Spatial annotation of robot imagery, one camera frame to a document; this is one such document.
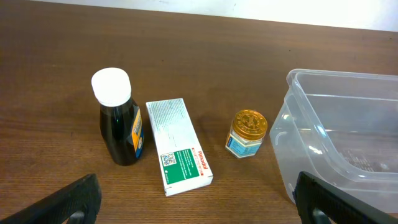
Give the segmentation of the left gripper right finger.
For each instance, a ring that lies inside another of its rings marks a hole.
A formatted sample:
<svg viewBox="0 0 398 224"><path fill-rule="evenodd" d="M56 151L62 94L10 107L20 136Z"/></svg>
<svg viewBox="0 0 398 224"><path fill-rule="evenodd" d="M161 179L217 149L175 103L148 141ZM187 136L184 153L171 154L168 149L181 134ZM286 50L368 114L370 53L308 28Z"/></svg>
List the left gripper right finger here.
<svg viewBox="0 0 398 224"><path fill-rule="evenodd" d="M397 218L305 171L298 175L293 197L302 223L397 224Z"/></svg>

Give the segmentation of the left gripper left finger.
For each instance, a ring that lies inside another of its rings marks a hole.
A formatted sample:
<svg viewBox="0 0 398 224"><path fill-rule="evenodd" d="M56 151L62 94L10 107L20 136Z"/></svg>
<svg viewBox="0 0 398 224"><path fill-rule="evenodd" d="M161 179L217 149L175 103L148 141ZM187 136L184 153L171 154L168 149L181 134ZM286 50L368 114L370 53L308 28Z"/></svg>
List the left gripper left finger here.
<svg viewBox="0 0 398 224"><path fill-rule="evenodd" d="M101 207L96 174L88 174L1 223L94 223Z"/></svg>

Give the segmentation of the dark syrup bottle white cap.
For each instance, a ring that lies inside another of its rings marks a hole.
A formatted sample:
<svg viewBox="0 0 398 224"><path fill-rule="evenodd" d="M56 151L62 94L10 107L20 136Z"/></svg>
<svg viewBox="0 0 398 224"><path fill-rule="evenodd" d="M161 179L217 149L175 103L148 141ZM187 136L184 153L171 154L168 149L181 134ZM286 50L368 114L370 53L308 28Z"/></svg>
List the dark syrup bottle white cap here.
<svg viewBox="0 0 398 224"><path fill-rule="evenodd" d="M129 75L120 68L103 68L92 76L91 86L100 104L101 135L112 160L120 166L135 163L143 150L144 130Z"/></svg>

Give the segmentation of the white green Panadol box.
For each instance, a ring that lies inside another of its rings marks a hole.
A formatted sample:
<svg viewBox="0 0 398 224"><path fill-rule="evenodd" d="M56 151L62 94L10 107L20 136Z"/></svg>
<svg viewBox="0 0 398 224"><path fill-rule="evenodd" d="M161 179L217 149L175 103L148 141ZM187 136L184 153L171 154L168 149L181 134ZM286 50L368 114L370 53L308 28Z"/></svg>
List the white green Panadol box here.
<svg viewBox="0 0 398 224"><path fill-rule="evenodd" d="M166 196L210 185L213 173L181 98L146 103Z"/></svg>

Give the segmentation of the small jar gold lid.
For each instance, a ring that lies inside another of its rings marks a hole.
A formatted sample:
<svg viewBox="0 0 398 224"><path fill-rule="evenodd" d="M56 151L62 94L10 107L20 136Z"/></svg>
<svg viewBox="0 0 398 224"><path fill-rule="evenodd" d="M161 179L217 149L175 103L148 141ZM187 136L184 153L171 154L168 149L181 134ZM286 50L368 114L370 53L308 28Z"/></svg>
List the small jar gold lid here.
<svg viewBox="0 0 398 224"><path fill-rule="evenodd" d="M254 156L264 140L267 128L267 120L259 112L238 111L226 139L226 150L239 159Z"/></svg>

